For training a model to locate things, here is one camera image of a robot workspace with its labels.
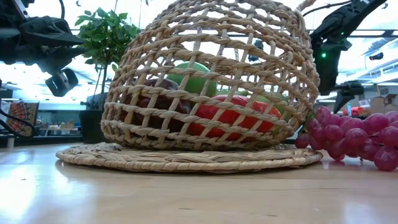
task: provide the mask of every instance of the ceiling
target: ceiling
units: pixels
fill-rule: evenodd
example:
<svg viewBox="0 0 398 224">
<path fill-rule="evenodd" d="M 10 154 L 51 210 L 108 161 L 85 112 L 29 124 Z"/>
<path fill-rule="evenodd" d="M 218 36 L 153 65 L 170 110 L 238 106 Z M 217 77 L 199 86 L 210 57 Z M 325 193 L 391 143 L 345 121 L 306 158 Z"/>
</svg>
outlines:
<svg viewBox="0 0 398 224">
<path fill-rule="evenodd" d="M 295 7 L 302 0 L 286 0 L 282 3 Z M 119 0 L 116 11 L 128 12 L 129 20 L 139 27 L 145 27 L 158 15 L 163 9 L 173 1 L 171 0 L 149 0 L 149 6 L 145 1 L 141 0 Z M 341 0 L 317 1 L 315 7 L 324 6 L 341 2 Z M 64 1 L 65 3 L 65 19 L 68 21 L 71 29 L 74 27 L 77 16 L 84 14 L 84 10 L 94 11 L 98 7 L 102 7 L 105 11 L 114 8 L 114 1 L 109 0 L 96 0 L 95 4 L 91 0 L 79 0 L 81 7 L 76 5 L 76 1 Z M 398 26 L 398 14 L 395 12 L 398 8 L 398 1 L 388 0 L 389 6 L 386 9 L 378 8 L 371 13 L 359 29 L 396 29 Z M 51 8 L 51 10 L 43 10 L 43 7 Z M 311 13 L 305 17 L 306 26 L 308 29 L 317 28 L 322 19 L 329 13 L 333 12 L 337 7 L 331 9 L 323 9 Z M 53 0 L 36 0 L 35 4 L 31 4 L 28 8 L 31 16 L 52 16 L 59 17 L 61 14 L 59 1 Z M 345 82 L 348 80 L 361 80 L 364 83 L 371 82 L 394 82 L 398 79 L 398 40 L 384 40 L 380 38 L 350 38 L 349 41 L 353 44 L 347 52 L 343 52 L 339 64 L 339 77 L 338 82 Z M 377 54 L 378 52 L 384 53 L 382 60 L 371 61 L 368 56 Z M 227 52 L 233 57 L 234 52 Z M 91 65 L 86 65 L 85 58 L 77 57 L 73 62 L 68 65 L 68 68 L 74 70 L 79 79 L 79 86 L 69 92 L 65 100 L 84 101 L 89 95 L 92 95 L 95 90 L 95 85 L 98 75 Z M 50 98 L 55 99 L 44 85 L 44 80 L 50 77 L 47 73 L 42 73 L 38 66 L 25 66 L 24 64 L 5 65 L 0 63 L 0 71 L 2 71 L 2 80 L 5 82 L 12 82 L 8 84 L 9 88 L 29 90 L 32 95 L 37 98 Z M 114 75 L 113 71 L 109 71 L 109 78 Z"/>
</svg>

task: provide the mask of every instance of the plant pot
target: plant pot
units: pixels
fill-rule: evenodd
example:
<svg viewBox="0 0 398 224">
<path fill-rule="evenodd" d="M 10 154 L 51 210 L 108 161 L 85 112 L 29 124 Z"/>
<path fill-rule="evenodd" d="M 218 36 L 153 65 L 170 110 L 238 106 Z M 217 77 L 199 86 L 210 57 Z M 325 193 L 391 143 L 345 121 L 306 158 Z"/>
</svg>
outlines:
<svg viewBox="0 0 398 224">
<path fill-rule="evenodd" d="M 79 112 L 83 143 L 96 144 L 100 142 L 109 142 L 101 131 L 102 114 L 103 111 L 100 110 L 85 110 Z"/>
</svg>

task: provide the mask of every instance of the red bell pepper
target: red bell pepper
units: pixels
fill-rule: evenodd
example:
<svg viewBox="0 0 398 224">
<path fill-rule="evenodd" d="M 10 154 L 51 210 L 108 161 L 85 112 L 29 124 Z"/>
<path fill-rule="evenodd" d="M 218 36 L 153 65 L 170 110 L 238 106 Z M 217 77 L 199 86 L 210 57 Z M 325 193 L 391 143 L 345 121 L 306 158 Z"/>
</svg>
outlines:
<svg viewBox="0 0 398 224">
<path fill-rule="evenodd" d="M 219 95 L 219 96 L 214 96 L 213 99 L 224 101 L 226 99 L 226 97 L 227 97 L 227 95 Z M 249 100 L 250 99 L 246 96 L 235 95 L 232 97 L 231 103 L 233 103 L 235 105 L 246 106 L 246 104 L 248 103 Z M 258 102 L 258 101 L 255 101 L 252 106 L 252 108 L 255 111 L 258 111 L 260 113 L 265 112 L 267 107 L 268 107 L 268 103 L 263 103 L 263 102 Z M 212 105 L 200 105 L 200 107 L 199 107 L 198 111 L 195 113 L 195 115 L 200 118 L 213 119 L 213 117 L 217 113 L 218 109 L 219 108 L 212 106 Z M 281 117 L 280 112 L 275 107 L 271 108 L 269 114 L 274 115 L 278 118 Z M 220 116 L 220 118 L 218 118 L 218 121 L 220 121 L 222 123 L 226 123 L 226 124 L 233 124 L 238 119 L 239 115 L 240 115 L 239 113 L 237 113 L 233 110 L 225 110 L 224 113 Z M 242 128 L 251 129 L 257 121 L 258 121 L 258 119 L 255 117 L 246 116 L 245 119 L 239 124 L 239 126 Z M 267 121 L 263 121 L 261 123 L 261 125 L 257 128 L 257 131 L 265 133 L 268 130 L 270 130 L 273 126 L 274 126 L 274 124 L 267 122 Z M 204 129 L 205 129 L 204 126 L 202 126 L 200 124 L 192 123 L 189 126 L 188 133 L 191 135 L 199 136 Z M 224 135 L 224 133 L 225 132 L 219 128 L 212 128 L 206 136 L 209 138 L 222 137 L 222 135 Z M 235 140 L 239 139 L 240 137 L 241 137 L 241 134 L 239 134 L 239 133 L 231 133 L 227 137 L 226 140 L 227 141 L 235 141 Z M 253 138 L 245 139 L 245 141 L 253 141 L 253 140 L 254 140 Z"/>
</svg>

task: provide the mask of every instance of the woven placemat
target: woven placemat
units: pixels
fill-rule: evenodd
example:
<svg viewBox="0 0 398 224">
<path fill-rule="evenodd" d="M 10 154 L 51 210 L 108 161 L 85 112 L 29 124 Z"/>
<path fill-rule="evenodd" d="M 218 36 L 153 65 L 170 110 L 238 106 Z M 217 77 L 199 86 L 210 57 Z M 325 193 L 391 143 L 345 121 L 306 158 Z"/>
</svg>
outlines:
<svg viewBox="0 0 398 224">
<path fill-rule="evenodd" d="M 81 145 L 57 152 L 71 164 L 108 167 L 132 172 L 211 172 L 227 174 L 278 167 L 299 167 L 319 161 L 322 154 L 311 149 L 280 145 L 261 151 L 153 151 L 117 144 Z"/>
</svg>

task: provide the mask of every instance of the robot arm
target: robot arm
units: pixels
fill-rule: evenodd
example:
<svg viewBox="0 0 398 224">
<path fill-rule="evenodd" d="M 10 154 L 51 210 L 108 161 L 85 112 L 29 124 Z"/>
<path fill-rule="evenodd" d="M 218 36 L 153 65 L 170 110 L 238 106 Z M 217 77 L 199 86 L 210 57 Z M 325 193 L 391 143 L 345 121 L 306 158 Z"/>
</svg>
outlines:
<svg viewBox="0 0 398 224">
<path fill-rule="evenodd" d="M 341 51 L 351 47 L 346 38 L 358 28 L 367 15 L 386 1 L 353 0 L 332 12 L 310 34 L 313 57 L 320 75 L 320 94 L 329 95 L 331 91 L 339 90 L 334 113 L 337 113 L 349 100 L 352 100 L 354 95 L 364 93 L 364 88 L 358 81 L 336 85 Z"/>
<path fill-rule="evenodd" d="M 46 80 L 54 96 L 64 96 L 78 84 L 70 69 L 63 69 L 83 48 L 72 48 L 84 41 L 74 36 L 64 19 L 30 17 L 26 7 L 34 0 L 0 0 L 0 61 L 11 65 L 37 64 L 51 74 Z"/>
</svg>

